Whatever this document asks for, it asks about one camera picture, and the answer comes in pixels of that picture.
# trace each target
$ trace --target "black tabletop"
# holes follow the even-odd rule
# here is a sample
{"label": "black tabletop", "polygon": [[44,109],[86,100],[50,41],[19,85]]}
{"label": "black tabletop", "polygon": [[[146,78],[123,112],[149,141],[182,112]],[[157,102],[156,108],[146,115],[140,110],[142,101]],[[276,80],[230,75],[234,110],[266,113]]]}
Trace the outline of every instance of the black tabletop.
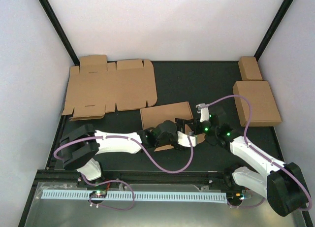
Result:
{"label": "black tabletop", "polygon": [[[233,94],[234,83],[241,80],[237,62],[153,62],[153,65],[158,97],[156,106],[188,101],[194,116],[197,115],[195,105],[210,103]],[[227,113],[231,126],[243,132],[234,99],[219,102],[219,105]],[[96,130],[106,132],[130,133],[142,130],[140,111],[133,110],[108,113],[103,119],[67,121],[63,134],[85,123],[93,124]],[[272,128],[249,128],[248,138],[271,156],[281,159]],[[177,170],[187,163],[190,151],[171,149],[152,154],[162,167]],[[144,153],[105,153],[97,155],[95,160],[105,170],[159,171]],[[223,171],[235,163],[247,165],[223,148],[203,142],[195,147],[192,163],[186,171]],[[61,162],[58,161],[55,168],[62,168]]]}

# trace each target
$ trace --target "black pole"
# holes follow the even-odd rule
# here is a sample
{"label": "black pole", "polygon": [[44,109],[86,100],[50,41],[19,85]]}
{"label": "black pole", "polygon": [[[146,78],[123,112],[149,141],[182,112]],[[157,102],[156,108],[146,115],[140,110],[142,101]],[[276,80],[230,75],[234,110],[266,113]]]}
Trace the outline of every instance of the black pole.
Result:
{"label": "black pole", "polygon": [[262,39],[256,53],[255,53],[255,57],[256,60],[258,61],[259,58],[261,57],[262,53],[264,52],[264,50],[266,49],[270,39],[272,38],[273,34],[275,33],[275,31],[277,30],[277,27],[279,26],[282,18],[284,17],[285,13],[287,12],[287,10],[289,9],[290,5],[292,4],[293,0],[283,0],[274,20],[272,21],[269,29],[267,30],[264,38]]}
{"label": "black pole", "polygon": [[54,13],[54,10],[52,9],[50,3],[48,2],[48,0],[39,0],[39,2],[41,4],[41,6],[43,7],[43,9],[45,10],[50,22],[54,26],[58,36],[60,37],[61,41],[63,42],[63,45],[66,48],[68,54],[72,58],[74,65],[80,65],[79,59],[78,59],[77,55],[75,54],[67,36],[65,35],[63,28],[62,28],[61,24],[59,23],[59,20],[57,19],[56,15]]}

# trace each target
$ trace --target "small cardboard box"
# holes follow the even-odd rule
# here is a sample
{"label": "small cardboard box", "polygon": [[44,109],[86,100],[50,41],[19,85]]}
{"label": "small cardboard box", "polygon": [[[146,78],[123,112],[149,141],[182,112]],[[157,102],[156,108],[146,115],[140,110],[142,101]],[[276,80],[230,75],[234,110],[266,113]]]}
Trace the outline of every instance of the small cardboard box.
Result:
{"label": "small cardboard box", "polygon": [[[275,99],[267,81],[241,81],[233,86],[233,93],[246,97],[252,105],[251,127],[275,126],[282,122]],[[235,97],[241,126],[245,126],[250,115],[243,99]]]}
{"label": "small cardboard box", "polygon": [[261,81],[262,77],[255,57],[241,57],[238,62],[243,81]]}
{"label": "small cardboard box", "polygon": [[154,69],[149,60],[107,63],[106,55],[80,58],[70,68],[63,115],[70,120],[103,118],[105,113],[153,106],[157,102]]}
{"label": "small cardboard box", "polygon": [[[180,102],[169,105],[161,105],[154,106],[150,108],[140,109],[141,120],[142,120],[142,128],[145,130],[150,127],[156,127],[157,125],[163,123],[165,120],[175,121],[175,118],[190,120],[192,119],[192,113],[190,110],[189,103]],[[188,126],[185,127],[185,132],[188,134],[190,132],[190,128]],[[197,136],[197,143],[203,142],[204,134],[199,134]],[[154,151],[163,151],[172,149],[171,145],[166,145],[163,147],[158,147]]]}

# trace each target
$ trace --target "white wall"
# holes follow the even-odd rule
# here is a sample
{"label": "white wall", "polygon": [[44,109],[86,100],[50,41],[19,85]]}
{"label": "white wall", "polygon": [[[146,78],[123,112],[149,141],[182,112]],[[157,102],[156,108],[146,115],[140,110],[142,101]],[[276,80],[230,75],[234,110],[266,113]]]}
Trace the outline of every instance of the white wall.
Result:
{"label": "white wall", "polygon": [[[276,127],[286,162],[297,163],[315,198],[315,0],[294,0],[259,60],[283,123]],[[315,222],[315,208],[310,211]]]}
{"label": "white wall", "polygon": [[239,60],[283,0],[49,0],[78,56]]}
{"label": "white wall", "polygon": [[45,167],[72,62],[38,0],[0,6],[0,225],[15,227]]}

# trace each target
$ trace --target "brown box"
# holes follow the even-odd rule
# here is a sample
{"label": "brown box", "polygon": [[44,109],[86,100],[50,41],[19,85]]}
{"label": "brown box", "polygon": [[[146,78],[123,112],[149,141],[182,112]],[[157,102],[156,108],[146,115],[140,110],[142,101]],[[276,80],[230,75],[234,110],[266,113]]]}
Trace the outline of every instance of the brown box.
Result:
{"label": "brown box", "polygon": [[[246,97],[252,105],[250,126],[275,126],[282,122],[275,99],[267,81],[241,81],[233,86],[235,95]],[[245,126],[250,114],[249,107],[243,99],[235,97],[235,104],[241,126]]]}
{"label": "brown box", "polygon": [[243,81],[261,81],[262,77],[255,57],[241,57],[238,62]]}
{"label": "brown box", "polygon": [[105,113],[153,106],[157,102],[154,70],[149,60],[107,63],[106,55],[80,58],[70,68],[63,115],[71,120],[103,118]]}
{"label": "brown box", "polygon": [[[192,113],[190,110],[189,103],[180,102],[169,105],[160,105],[154,106],[150,108],[140,109],[141,120],[142,120],[142,128],[145,130],[150,127],[156,127],[157,125],[163,123],[165,120],[175,121],[175,118],[192,119]],[[185,127],[185,132],[188,133],[190,128],[188,126]],[[204,141],[204,134],[199,134],[197,136],[197,143],[201,143]],[[163,147],[158,147],[155,149],[156,151],[162,151],[167,149],[172,149],[171,145],[166,145]]]}

